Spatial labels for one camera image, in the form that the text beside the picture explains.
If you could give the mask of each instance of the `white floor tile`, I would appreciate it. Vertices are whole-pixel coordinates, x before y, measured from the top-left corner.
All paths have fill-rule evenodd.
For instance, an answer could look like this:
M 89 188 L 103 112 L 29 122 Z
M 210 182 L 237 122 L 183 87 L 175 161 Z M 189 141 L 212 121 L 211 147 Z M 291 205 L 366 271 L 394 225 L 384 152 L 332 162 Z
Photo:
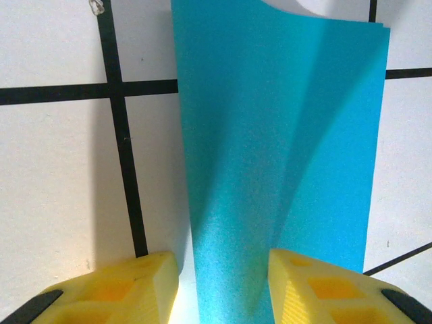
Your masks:
M 391 28 L 387 69 L 432 68 L 430 0 L 378 0 L 377 22 Z
M 0 109 L 0 320 L 134 256 L 108 100 Z
M 385 83 L 364 270 L 431 241 L 432 78 Z
M 367 22 L 369 0 L 265 0 L 276 8 L 303 16 Z
M 177 76 L 170 0 L 112 0 L 124 81 Z
M 373 275 L 374 278 L 398 286 L 432 309 L 432 250 L 424 251 L 397 265 Z
M 148 250 L 175 252 L 182 270 L 170 323 L 199 323 L 178 95 L 126 103 Z
M 0 88 L 106 82 L 87 1 L 0 1 Z

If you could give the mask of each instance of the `blue paper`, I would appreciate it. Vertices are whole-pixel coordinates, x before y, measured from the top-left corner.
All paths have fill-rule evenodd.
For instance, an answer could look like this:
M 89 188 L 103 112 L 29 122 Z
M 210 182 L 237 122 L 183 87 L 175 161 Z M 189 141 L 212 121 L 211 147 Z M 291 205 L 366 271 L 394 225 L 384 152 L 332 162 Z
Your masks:
M 274 323 L 270 248 L 362 271 L 389 30 L 172 10 L 200 322 Z

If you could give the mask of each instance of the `black grid line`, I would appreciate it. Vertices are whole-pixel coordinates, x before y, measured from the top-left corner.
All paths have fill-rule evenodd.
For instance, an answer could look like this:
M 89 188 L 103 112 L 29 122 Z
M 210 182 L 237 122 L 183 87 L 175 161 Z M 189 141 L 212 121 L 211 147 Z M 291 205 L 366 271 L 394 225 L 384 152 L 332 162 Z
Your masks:
M 406 79 L 406 78 L 425 78 L 432 76 L 432 67 L 422 69 L 400 69 L 400 70 L 387 70 L 385 78 L 391 79 Z
M 430 248 L 432 248 L 432 242 L 428 243 L 426 245 L 423 245 L 419 248 L 416 248 L 416 249 L 414 249 L 408 253 L 405 253 L 401 256 L 398 256 L 397 258 L 394 258 L 393 260 L 390 260 L 386 263 L 383 263 L 382 265 L 379 265 L 378 267 L 370 269 L 370 270 L 364 272 L 363 274 L 364 275 L 374 275 L 378 272 L 381 272 L 381 271 L 386 270 L 390 267 L 393 267 L 394 265 L 397 265 L 398 263 L 401 263 L 402 261 L 405 261 L 406 259 L 409 259 L 409 258 L 413 257 L 414 255 L 422 253 L 422 252 L 424 252 Z
M 371 0 L 371 3 L 369 5 L 369 22 L 377 21 L 377 6 L 378 0 Z
M 118 84 L 115 91 L 123 97 L 149 96 L 178 93 L 178 87 L 176 79 L 135 81 Z M 111 94 L 112 88 L 108 83 L 3 88 L 0 89 L 0 106 L 103 99 Z
M 99 15 L 97 19 L 99 34 L 101 36 L 103 61 L 110 90 L 109 100 L 111 101 L 115 137 L 117 139 L 121 175 L 123 177 L 135 255 L 136 257 L 142 257 L 147 255 L 149 251 L 147 248 L 144 221 L 142 220 L 140 194 L 138 191 L 138 180 L 136 179 L 128 112 L 126 111 L 126 100 L 122 93 L 123 80 L 120 70 L 111 1 L 104 0 L 104 6 L 105 13 Z

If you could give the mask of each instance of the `curled foam sheet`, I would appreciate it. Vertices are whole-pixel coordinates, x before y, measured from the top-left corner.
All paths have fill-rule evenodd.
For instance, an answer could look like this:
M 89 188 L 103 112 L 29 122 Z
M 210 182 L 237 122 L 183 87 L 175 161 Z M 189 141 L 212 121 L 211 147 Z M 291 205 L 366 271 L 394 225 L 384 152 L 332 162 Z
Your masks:
M 274 323 L 270 248 L 362 271 L 389 30 L 172 10 L 200 322 Z

